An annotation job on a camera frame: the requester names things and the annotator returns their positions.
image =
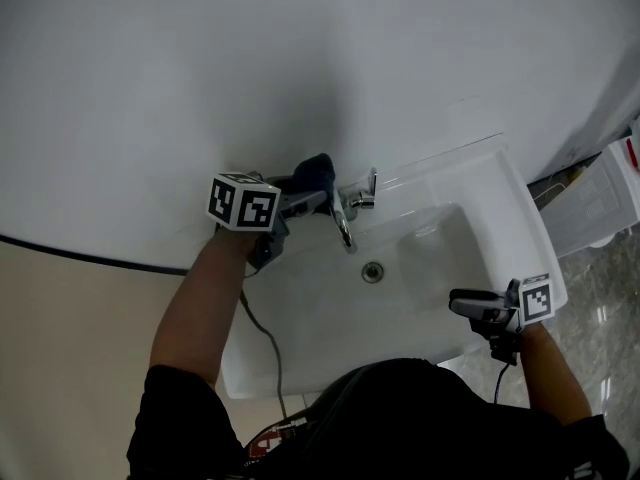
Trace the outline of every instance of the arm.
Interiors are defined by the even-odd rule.
[[[532,409],[555,416],[565,426],[591,416],[580,384],[542,324],[525,328],[520,357]]]
[[[215,384],[246,257],[258,236],[222,228],[207,243],[158,326],[150,366],[171,366]]]

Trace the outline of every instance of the person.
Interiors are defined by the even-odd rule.
[[[169,304],[127,453],[133,480],[626,478],[624,450],[539,324],[521,346],[530,409],[487,403],[447,369],[395,359],[345,375],[243,448],[212,386],[257,236],[221,229]]]

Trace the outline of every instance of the marble floor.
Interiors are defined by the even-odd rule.
[[[547,328],[582,384],[594,414],[625,448],[631,473],[640,467],[640,224],[601,249],[560,259],[569,302]],[[485,400],[493,400],[503,363],[488,346],[447,361]],[[522,367],[509,368],[500,403],[528,407]]]

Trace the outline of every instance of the cable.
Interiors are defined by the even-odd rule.
[[[498,375],[498,382],[496,383],[496,392],[493,395],[494,404],[498,403],[498,391],[500,391],[500,381],[502,380],[502,376],[504,375],[504,372],[507,371],[507,368],[509,368],[509,363],[506,364],[506,366],[500,371],[500,375]]]
[[[542,196],[546,195],[547,192],[549,192],[550,190],[553,190],[556,187],[562,187],[563,190],[567,190],[567,187],[564,185],[564,183],[556,183],[555,185],[550,186],[547,190],[545,190],[544,192],[538,194],[536,197],[533,198],[534,201],[537,201],[538,199],[540,199]]]
[[[553,177],[558,174],[560,171],[564,170],[565,168],[560,168],[560,169],[556,169],[555,171],[553,171],[553,174],[551,176],[549,176],[549,183],[547,184],[547,189],[543,192],[543,194],[545,195],[544,201],[547,201],[546,195],[549,193],[549,190],[551,190],[551,183],[553,182]]]
[[[251,274],[248,274],[246,276],[244,276],[245,279],[249,279],[250,277],[255,276],[258,272],[260,272],[262,270],[262,267],[255,269],[253,272],[251,272]]]
[[[247,296],[244,294],[244,290],[240,292],[240,303],[242,304],[242,307],[244,307],[244,310],[247,312],[247,316],[249,317],[249,320],[251,320],[253,325],[255,325],[256,328],[261,333],[266,334],[268,336],[268,338],[271,340],[271,344],[273,345],[273,350],[276,353],[276,360],[278,362],[278,384],[277,384],[276,390],[278,393],[278,401],[280,402],[280,410],[282,411],[282,417],[286,419],[287,410],[285,409],[284,399],[282,398],[282,357],[280,356],[280,349],[278,348],[278,343],[276,343],[276,339],[273,337],[273,334],[271,334],[264,327],[262,327],[262,325],[260,325],[260,322],[256,320],[256,317],[253,315],[253,313],[249,309],[249,301],[247,301]]]

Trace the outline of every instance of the fiducial marker cube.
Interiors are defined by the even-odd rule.
[[[529,277],[520,283],[520,321],[529,325],[555,315],[549,274]]]
[[[216,174],[211,184],[207,215],[232,231],[273,228],[280,189],[240,172]]]

